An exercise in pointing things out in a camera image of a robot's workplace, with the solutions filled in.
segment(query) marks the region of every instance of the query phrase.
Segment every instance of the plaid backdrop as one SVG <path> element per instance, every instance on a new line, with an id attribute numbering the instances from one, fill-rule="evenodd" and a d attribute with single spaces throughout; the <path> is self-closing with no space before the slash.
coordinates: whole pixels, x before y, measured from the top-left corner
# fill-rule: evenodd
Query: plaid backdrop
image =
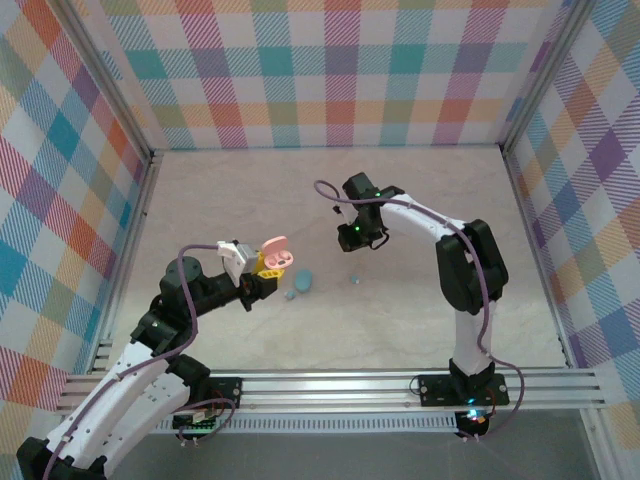
<path id="1" fill-rule="evenodd" d="M 600 0 L 511 162 L 577 364 L 640 472 L 640 0 Z"/>
<path id="2" fill-rule="evenodd" d="M 0 478 L 87 360 L 143 163 L 44 0 L 0 1 Z"/>
<path id="3" fill-rule="evenodd" d="M 570 3 L 74 0 L 173 149 L 495 143 Z"/>
<path id="4" fill-rule="evenodd" d="M 536 84 L 538 79 L 538 74 L 540 69 L 545 64 L 547 60 L 547 56 L 553 50 L 553 44 L 556 41 L 558 34 L 562 30 L 564 23 L 571 11 L 573 5 L 576 3 L 576 0 L 563 0 L 562 5 L 558 9 L 556 14 L 556 18 L 553 20 L 551 27 L 547 30 L 547 33 L 544 37 L 544 41 L 540 46 L 540 50 L 536 54 L 535 59 L 531 63 L 529 67 L 529 73 L 525 78 L 522 87 L 520 87 L 520 91 L 518 92 L 518 96 L 514 100 L 511 105 L 511 109 L 509 110 L 509 114 L 507 115 L 507 119 L 502 125 L 502 129 L 500 131 L 500 135 L 497 138 L 497 143 L 502 144 L 507 138 L 507 133 L 511 129 L 511 125 L 513 124 L 513 120 L 516 118 L 516 115 L 520 112 L 520 107 L 522 106 L 522 102 L 529 95 L 533 86 Z"/>

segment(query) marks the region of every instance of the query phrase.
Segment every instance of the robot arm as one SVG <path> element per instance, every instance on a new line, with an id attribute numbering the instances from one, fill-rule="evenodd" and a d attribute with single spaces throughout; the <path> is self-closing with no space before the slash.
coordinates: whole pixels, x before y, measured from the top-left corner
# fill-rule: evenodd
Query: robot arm
<path id="1" fill-rule="evenodd" d="M 489 323 L 483 346 L 490 350 L 495 302 L 502 296 L 502 288 L 509 277 L 489 226 L 482 220 L 465 223 L 445 217 L 394 186 L 380 190 L 364 173 L 349 178 L 342 189 L 350 201 L 355 201 L 354 208 L 349 205 L 334 207 L 334 211 L 346 220 L 338 227 L 338 242 L 345 252 L 363 247 L 375 250 L 386 243 L 393 232 L 435 245 L 442 293 L 455 310 L 456 345 L 449 364 L 450 373 L 459 401 L 466 403 L 473 399 L 493 377 L 495 365 L 478 346 L 484 322 L 478 266 L 470 260 L 467 247 L 454 229 L 470 239 L 480 259 L 479 267 L 490 299 Z M 387 202 L 376 202 L 377 199 L 386 199 Z"/>
<path id="2" fill-rule="evenodd" d="M 283 246 L 284 237 L 265 243 L 263 252 L 237 242 L 221 242 L 217 251 L 225 273 L 215 277 L 206 277 L 195 258 L 183 257 L 197 315 L 234 300 L 250 311 L 253 303 L 275 292 L 283 268 L 293 262 L 289 252 L 279 249 Z M 274 264 L 279 268 L 265 269 L 272 257 L 279 260 Z M 17 456 L 26 480 L 42 479 L 50 462 L 50 480 L 105 479 L 155 425 L 180 407 L 213 399 L 214 392 L 220 390 L 225 397 L 233 398 L 236 406 L 239 404 L 239 393 L 235 393 L 239 392 L 239 383 L 234 381 L 225 390 L 210 377 L 207 367 L 184 354 L 123 374 L 132 366 L 184 345 L 192 336 L 192 321 L 177 270 L 174 260 L 160 281 L 160 295 L 132 332 L 131 343 L 93 392 L 46 440 L 31 437 L 22 444 Z M 69 434 L 78 412 L 85 411 L 90 414 L 83 416 Z"/>

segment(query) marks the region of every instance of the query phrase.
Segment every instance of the blue object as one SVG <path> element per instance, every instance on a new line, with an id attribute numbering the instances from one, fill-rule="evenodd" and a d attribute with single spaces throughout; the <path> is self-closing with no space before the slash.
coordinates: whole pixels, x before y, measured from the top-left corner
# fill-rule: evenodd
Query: blue object
<path id="1" fill-rule="evenodd" d="M 311 278 L 313 275 L 310 270 L 304 269 L 296 273 L 296 279 L 293 282 L 293 286 L 296 287 L 300 293 L 307 293 L 311 289 Z"/>

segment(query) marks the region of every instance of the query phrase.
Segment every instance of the black mounting bracket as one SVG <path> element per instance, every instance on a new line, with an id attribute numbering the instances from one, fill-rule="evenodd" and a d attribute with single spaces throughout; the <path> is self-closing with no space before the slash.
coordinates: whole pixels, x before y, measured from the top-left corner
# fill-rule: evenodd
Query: black mounting bracket
<path id="1" fill-rule="evenodd" d="M 204 392 L 208 392 L 208 398 L 204 397 Z M 240 400 L 242 398 L 242 378 L 240 377 L 209 377 L 198 384 L 197 396 L 199 401 L 214 399 L 214 398 L 228 398 L 235 403 L 236 408 L 240 407 Z M 183 438 L 185 440 L 192 440 L 204 437 L 206 433 L 188 433 L 190 429 L 198 430 L 213 430 L 216 428 L 217 420 L 220 414 L 214 412 L 228 411 L 231 407 L 226 403 L 211 404 L 207 408 L 205 419 L 199 422 L 194 422 L 192 415 L 179 414 L 174 415 L 171 422 L 171 427 L 177 430 L 180 427 L 185 427 Z"/>
<path id="2" fill-rule="evenodd" d="M 480 260 L 487 283 L 489 300 L 502 297 L 502 289 L 509 281 L 493 233 L 486 222 L 466 223 L 462 232 L 469 238 Z M 449 304 L 461 312 L 477 315 L 483 307 L 478 266 L 470 260 L 467 247 L 458 235 L 445 235 L 436 243 L 440 288 Z"/>
<path id="3" fill-rule="evenodd" d="M 342 185 L 342 190 L 350 200 L 370 200 L 374 198 L 383 200 L 404 193 L 404 190 L 394 186 L 380 190 L 371 183 L 367 175 L 363 172 L 350 177 L 349 180 Z M 353 205 L 358 211 L 358 216 L 355 221 L 350 225 L 344 223 L 338 226 L 338 242 L 344 252 L 353 252 L 363 247 L 377 250 L 387 242 L 389 235 L 386 233 L 387 229 L 382 224 L 382 217 L 380 215 L 381 206 L 382 202 Z M 341 213 L 340 207 L 338 206 L 333 207 L 333 211 Z M 385 240 L 378 243 L 375 247 L 373 246 L 374 242 L 385 237 Z"/>
<path id="4" fill-rule="evenodd" d="M 485 384 L 484 390 L 480 390 L 478 395 L 466 403 L 461 400 L 455 388 L 454 377 L 451 375 L 419 375 L 417 381 L 420 405 L 423 407 L 491 407 L 494 402 L 496 405 L 509 405 L 509 392 L 504 375 L 499 373 L 494 373 Z"/>

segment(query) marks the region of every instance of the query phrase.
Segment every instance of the white floor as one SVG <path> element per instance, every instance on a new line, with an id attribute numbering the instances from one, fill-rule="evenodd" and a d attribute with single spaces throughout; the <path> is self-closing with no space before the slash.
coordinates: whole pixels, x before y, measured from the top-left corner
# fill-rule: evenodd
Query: white floor
<path id="1" fill-rule="evenodd" d="M 188 352 L 211 368 L 445 367 L 453 352 L 453 310 L 440 292 L 435 248 L 392 236 L 379 251 L 345 254 L 341 217 L 313 180 L 340 187 L 365 171 L 454 218 L 489 223 L 510 282 L 498 304 L 493 351 L 522 366 L 562 366 L 555 324 L 499 151 L 485 148 L 306 149 L 166 154 L 114 336 L 117 356 L 158 293 L 180 247 L 238 239 L 259 247 L 290 239 L 296 263 L 281 289 L 247 314 L 239 303 L 200 320 Z M 220 259 L 195 252 L 205 274 Z M 313 287 L 289 302 L 293 273 Z M 361 283 L 353 285 L 351 275 Z"/>

